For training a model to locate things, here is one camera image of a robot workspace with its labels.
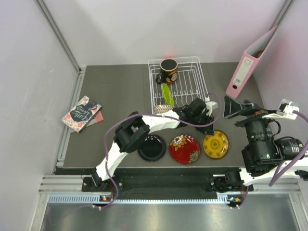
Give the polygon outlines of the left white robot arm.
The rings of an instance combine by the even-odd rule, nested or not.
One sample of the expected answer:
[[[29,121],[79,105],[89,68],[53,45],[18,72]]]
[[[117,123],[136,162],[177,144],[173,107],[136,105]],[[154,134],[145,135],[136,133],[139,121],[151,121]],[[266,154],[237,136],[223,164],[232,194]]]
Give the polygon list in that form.
[[[216,118],[213,110],[217,107],[217,102],[204,102],[196,98],[189,105],[156,115],[131,113],[105,133],[103,140],[105,158],[96,167],[96,171],[91,173],[92,185],[99,191],[106,190],[121,161],[129,153],[140,148],[150,133],[192,126],[203,134],[214,134],[213,124]]]

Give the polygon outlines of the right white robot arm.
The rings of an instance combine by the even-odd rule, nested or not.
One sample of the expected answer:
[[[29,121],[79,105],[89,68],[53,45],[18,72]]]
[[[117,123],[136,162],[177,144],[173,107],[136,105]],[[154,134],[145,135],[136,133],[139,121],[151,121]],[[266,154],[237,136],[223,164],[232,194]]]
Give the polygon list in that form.
[[[235,126],[245,128],[248,145],[242,149],[245,167],[238,174],[224,179],[229,190],[237,190],[243,183],[250,186],[259,180],[269,180],[272,186],[280,178],[308,179],[308,145],[293,137],[275,138],[269,124],[278,118],[307,120],[297,103],[283,99],[277,110],[261,108],[245,100],[240,103],[230,96],[224,97],[224,118],[245,116]]]

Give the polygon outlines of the white wire dish rack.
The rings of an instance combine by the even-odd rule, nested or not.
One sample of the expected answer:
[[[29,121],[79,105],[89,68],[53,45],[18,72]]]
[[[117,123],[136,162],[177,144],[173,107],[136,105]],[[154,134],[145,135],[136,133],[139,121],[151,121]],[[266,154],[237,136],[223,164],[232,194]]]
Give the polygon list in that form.
[[[200,59],[197,56],[175,58],[178,63],[178,78],[175,83],[168,87],[171,90],[175,107],[190,104],[195,98],[209,102],[210,98],[202,71]],[[166,104],[162,94],[162,85],[157,84],[155,79],[160,72],[162,59],[153,59],[148,62],[151,108]]]

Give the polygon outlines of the black plate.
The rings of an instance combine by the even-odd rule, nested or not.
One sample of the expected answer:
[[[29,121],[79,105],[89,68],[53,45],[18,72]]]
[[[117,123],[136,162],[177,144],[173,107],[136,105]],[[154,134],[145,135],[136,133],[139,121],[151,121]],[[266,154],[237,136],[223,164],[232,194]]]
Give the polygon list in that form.
[[[167,145],[161,136],[148,135],[137,151],[145,161],[156,162],[166,154]]]

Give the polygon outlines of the yellow brown plate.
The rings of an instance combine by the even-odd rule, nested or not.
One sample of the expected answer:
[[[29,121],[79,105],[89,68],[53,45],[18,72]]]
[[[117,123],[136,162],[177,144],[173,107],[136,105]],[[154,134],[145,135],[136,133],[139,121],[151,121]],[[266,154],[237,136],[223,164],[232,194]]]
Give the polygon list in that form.
[[[229,151],[230,142],[221,130],[214,130],[214,135],[205,135],[202,142],[205,154],[211,159],[222,159]]]

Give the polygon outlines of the red floral plate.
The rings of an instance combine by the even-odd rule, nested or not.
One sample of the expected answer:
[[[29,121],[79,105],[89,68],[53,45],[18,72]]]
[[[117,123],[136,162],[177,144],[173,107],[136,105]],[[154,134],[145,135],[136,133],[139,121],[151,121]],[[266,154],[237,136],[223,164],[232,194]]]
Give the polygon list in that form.
[[[190,135],[176,136],[169,144],[170,156],[182,165],[195,163],[200,156],[200,152],[198,141]]]

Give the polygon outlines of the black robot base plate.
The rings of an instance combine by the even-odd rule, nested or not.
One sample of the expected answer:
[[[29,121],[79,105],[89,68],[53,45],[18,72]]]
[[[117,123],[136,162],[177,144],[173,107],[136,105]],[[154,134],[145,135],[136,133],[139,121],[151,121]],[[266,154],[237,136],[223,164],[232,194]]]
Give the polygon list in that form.
[[[240,192],[244,180],[238,167],[120,167],[110,180],[97,170],[83,179],[83,192],[119,192],[120,197],[198,195]]]

